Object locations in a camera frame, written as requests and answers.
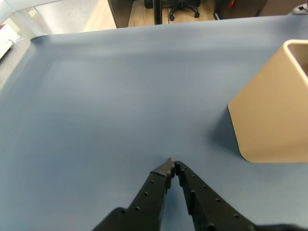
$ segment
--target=white object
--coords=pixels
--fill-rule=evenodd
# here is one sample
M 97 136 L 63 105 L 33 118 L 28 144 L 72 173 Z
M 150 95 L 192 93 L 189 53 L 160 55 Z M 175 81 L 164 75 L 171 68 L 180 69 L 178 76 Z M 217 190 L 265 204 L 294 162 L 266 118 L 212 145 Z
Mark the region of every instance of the white object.
M 0 26 L 0 58 L 20 39 L 20 36 L 7 24 Z
M 308 3 L 296 6 L 288 15 L 308 15 Z
M 229 103 L 242 156 L 308 162 L 308 40 L 289 40 Z

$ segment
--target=desk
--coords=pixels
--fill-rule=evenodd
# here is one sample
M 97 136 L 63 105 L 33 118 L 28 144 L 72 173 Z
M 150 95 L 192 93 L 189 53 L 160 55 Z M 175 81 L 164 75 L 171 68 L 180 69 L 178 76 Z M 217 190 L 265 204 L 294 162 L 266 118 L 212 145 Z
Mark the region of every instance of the desk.
M 0 230 L 90 231 L 170 156 L 256 224 L 308 227 L 308 165 L 245 161 L 227 110 L 297 38 L 306 16 L 33 39 L 0 92 Z M 177 179 L 161 230 L 193 230 Z

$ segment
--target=chair base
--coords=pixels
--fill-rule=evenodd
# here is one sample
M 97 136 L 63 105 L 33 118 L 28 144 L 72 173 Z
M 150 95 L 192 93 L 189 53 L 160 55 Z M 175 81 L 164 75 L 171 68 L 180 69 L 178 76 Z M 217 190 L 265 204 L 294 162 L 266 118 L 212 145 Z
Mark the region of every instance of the chair base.
M 170 21 L 173 21 L 173 20 L 174 20 L 173 14 L 174 14 L 177 10 L 182 9 L 182 8 L 188 8 L 188 9 L 192 10 L 192 11 L 194 12 L 194 17 L 195 17 L 195 18 L 198 18 L 198 17 L 200 16 L 200 13 L 198 12 L 197 7 L 195 7 L 194 5 L 192 5 L 192 4 L 188 3 L 188 2 L 182 2 L 182 3 L 177 4 L 176 6 L 174 6 L 174 7 L 171 9 L 171 11 L 170 11 L 170 13 L 169 13 L 169 19 L 170 19 Z

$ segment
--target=table leg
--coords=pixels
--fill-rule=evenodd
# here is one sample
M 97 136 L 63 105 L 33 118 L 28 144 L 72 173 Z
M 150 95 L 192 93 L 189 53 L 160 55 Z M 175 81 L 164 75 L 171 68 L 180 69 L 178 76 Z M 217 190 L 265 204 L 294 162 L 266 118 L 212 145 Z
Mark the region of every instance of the table leg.
M 162 0 L 153 0 L 155 25 L 163 23 L 163 3 Z

